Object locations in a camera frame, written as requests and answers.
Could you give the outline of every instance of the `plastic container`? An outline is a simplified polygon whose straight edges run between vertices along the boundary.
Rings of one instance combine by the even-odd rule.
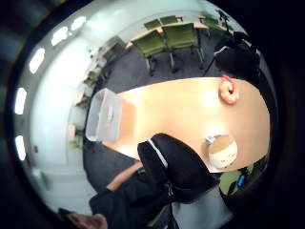
[[[97,92],[89,110],[86,138],[90,141],[115,141],[119,137],[122,98],[109,89]]]

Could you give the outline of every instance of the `green chair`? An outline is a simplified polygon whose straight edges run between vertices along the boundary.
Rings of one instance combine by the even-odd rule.
[[[162,25],[161,25],[161,23],[158,19],[154,19],[153,21],[149,21],[149,22],[144,23],[144,27],[147,30],[152,30],[152,29],[160,27],[160,26],[162,26]]]
[[[222,29],[219,27],[218,20],[210,16],[206,16],[206,18],[204,19],[204,25],[209,27],[209,29],[207,30],[209,38],[211,38],[210,29],[222,31]]]
[[[95,69],[93,71],[89,71],[88,77],[84,80],[84,84],[88,85],[89,87],[92,87],[96,81],[98,80],[98,77],[102,73],[102,70],[100,68]]]
[[[221,22],[222,27],[226,28],[226,23]],[[228,24],[228,28],[230,31],[234,31],[233,27]]]
[[[178,22],[177,18],[172,15],[172,16],[166,16],[166,17],[161,17],[160,18],[160,21],[163,25],[168,25],[168,24],[171,24],[171,23],[176,23]]]
[[[82,100],[80,102],[78,102],[75,106],[80,107],[80,108],[84,108],[84,109],[88,109],[90,102],[91,102],[90,97],[83,96]]]
[[[244,168],[243,170],[247,171],[247,174],[250,176],[250,179],[254,179],[252,174],[252,171],[254,170],[253,165],[250,165]],[[237,182],[241,174],[242,174],[241,171],[235,170],[235,171],[223,173],[220,176],[219,188],[224,195],[233,195],[234,193],[238,192],[239,188],[237,186]]]
[[[75,135],[75,138],[73,140],[68,141],[68,149],[70,151],[75,149],[83,149],[83,140],[83,136]]]
[[[140,53],[146,59],[147,69],[150,76],[153,76],[151,61],[156,61],[153,56],[166,50],[166,45],[164,44],[162,36],[157,32],[157,30],[153,30],[132,40],[132,43],[139,49]]]
[[[196,48],[200,58],[200,69],[203,68],[204,55],[201,47],[197,44],[197,39],[194,34],[193,23],[180,24],[180,25],[169,25],[162,27],[164,32],[167,45],[169,48],[172,73],[175,72],[173,51],[180,49]]]

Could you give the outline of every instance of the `gray shirt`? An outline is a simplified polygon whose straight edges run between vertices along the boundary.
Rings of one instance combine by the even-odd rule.
[[[173,216],[180,229],[216,229],[227,223],[233,214],[215,186],[193,203],[173,203]]]

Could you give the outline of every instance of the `gray carpet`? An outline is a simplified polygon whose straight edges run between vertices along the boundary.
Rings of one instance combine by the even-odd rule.
[[[214,46],[222,36],[221,31],[211,31],[211,39],[205,32],[201,33],[202,48],[205,55],[204,69],[213,58]],[[95,92],[102,88],[108,88],[116,93],[121,93],[133,88],[150,85],[153,83],[169,80],[199,77],[202,76],[202,70],[199,70],[199,57],[197,52],[191,54],[190,50],[181,50],[175,53],[176,66],[179,69],[176,73],[171,73],[170,58],[167,53],[161,53],[157,57],[155,71],[153,76],[149,76],[146,69],[144,58],[140,55],[137,48],[130,49],[122,55],[114,64],[112,71],[106,81],[99,81],[94,89]],[[220,71],[212,65],[206,74],[207,76],[220,76]],[[271,116],[275,113],[275,105],[268,87],[266,78],[261,78],[259,90],[266,100]],[[113,151],[101,144],[84,142],[84,168],[87,177],[96,190],[101,191],[119,172],[130,167],[134,159]],[[161,218],[156,228],[163,228],[166,222],[166,214]]]

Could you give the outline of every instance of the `table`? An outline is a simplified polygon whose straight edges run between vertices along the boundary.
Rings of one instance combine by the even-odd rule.
[[[206,19],[206,16],[204,16],[204,15],[196,15],[195,16],[196,18],[198,18],[199,19],[199,21],[202,23],[202,24],[204,24],[204,19]]]
[[[102,70],[105,67],[105,65],[107,64],[107,59],[104,58],[105,54],[117,44],[118,42],[112,42],[109,46],[100,49],[97,54],[92,57],[92,62],[85,71],[83,81],[88,78],[90,71],[95,71],[97,68]]]
[[[85,88],[81,89],[79,92],[77,92],[76,98],[74,99],[73,105],[76,106],[78,103],[80,103],[85,95]]]
[[[68,140],[74,140],[76,134],[76,127],[72,124],[68,126]]]
[[[183,17],[185,17],[185,15],[176,15],[175,18],[180,20],[181,22],[183,22]]]
[[[200,77],[152,84],[118,94],[123,98],[120,133],[103,144],[139,159],[137,144],[157,133],[176,137],[192,147],[211,173],[233,171],[255,163],[268,152],[270,117],[257,88],[234,79],[240,99],[233,106],[218,98],[219,77]],[[235,162],[214,168],[206,135],[232,135],[238,146]]]
[[[193,23],[193,27],[194,27],[197,31],[198,31],[198,30],[207,30],[207,29],[209,28],[209,27],[207,27],[206,25],[204,25],[204,24],[202,24],[202,23],[199,23],[199,22],[176,22],[176,23],[168,24],[168,25],[166,25],[166,26],[181,25],[181,24],[183,25],[183,24],[187,24],[187,23]],[[162,31],[162,26],[156,27],[156,28],[154,28],[153,30],[157,30],[159,33],[163,33],[163,31]],[[140,38],[140,37],[146,35],[147,33],[151,32],[151,31],[153,31],[153,30],[144,31],[144,32],[138,34],[137,36],[133,37],[133,38],[131,39],[131,41],[132,41],[132,40],[135,40],[135,39],[137,39],[137,38]],[[132,43],[131,41],[127,43],[125,49],[130,49],[131,47],[133,47],[133,43]]]

